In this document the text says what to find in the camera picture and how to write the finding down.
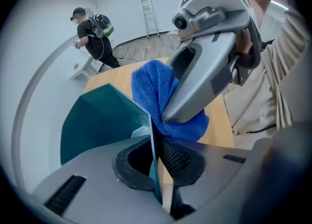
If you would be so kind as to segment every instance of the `black pants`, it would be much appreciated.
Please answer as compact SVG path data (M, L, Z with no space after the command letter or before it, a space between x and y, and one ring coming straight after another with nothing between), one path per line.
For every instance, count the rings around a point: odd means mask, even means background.
M104 64L112 67L113 69L120 67L119 62L117 61L117 59L113 56L113 53L110 53L109 55L99 59L100 62L103 63L100 72L102 71L102 68L104 66Z

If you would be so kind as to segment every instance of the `man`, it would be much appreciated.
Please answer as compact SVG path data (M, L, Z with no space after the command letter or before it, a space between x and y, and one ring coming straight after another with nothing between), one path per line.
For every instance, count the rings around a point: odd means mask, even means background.
M250 2L260 28L271 0ZM261 53L259 67L242 87L236 86L224 97L237 148L251 149L255 141L293 122L279 84L298 63L309 33L305 19L294 9L285 16L278 38ZM248 53L251 42L247 30L240 32L236 46L238 53Z
M80 42L78 42L75 46L77 49L85 46L95 60L98 60L112 68L120 67L118 61L113 56L109 39L106 36L101 39L94 36L95 34L92 31L90 19L87 17L83 8L79 7L73 11L72 20L75 24L78 24L77 33Z

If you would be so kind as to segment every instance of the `ladder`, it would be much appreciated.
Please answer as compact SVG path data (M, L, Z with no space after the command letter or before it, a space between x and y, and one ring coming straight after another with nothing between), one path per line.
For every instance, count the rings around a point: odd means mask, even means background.
M139 2L142 8L143 17L144 17L146 37L148 38L150 34L153 34L155 32L159 36L151 0L139 0Z

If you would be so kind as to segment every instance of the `blue towel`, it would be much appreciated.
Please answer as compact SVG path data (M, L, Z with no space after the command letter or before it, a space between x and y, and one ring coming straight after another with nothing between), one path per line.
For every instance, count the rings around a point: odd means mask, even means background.
M186 123L166 123L161 119L179 80L174 77L172 67L152 60L132 73L131 89L133 100L146 109L161 134L198 141L206 132L209 118L204 110Z

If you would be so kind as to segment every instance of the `black t-shirt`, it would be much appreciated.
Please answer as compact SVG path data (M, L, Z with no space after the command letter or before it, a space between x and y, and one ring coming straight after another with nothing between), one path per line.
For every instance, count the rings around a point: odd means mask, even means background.
M90 21L86 20L80 23L77 27L77 33L80 39L88 35L94 35ZM109 39L107 37L99 39L97 37L88 36L88 38L89 42L85 47L94 59L98 60L105 58L112 52L111 43L109 42Z

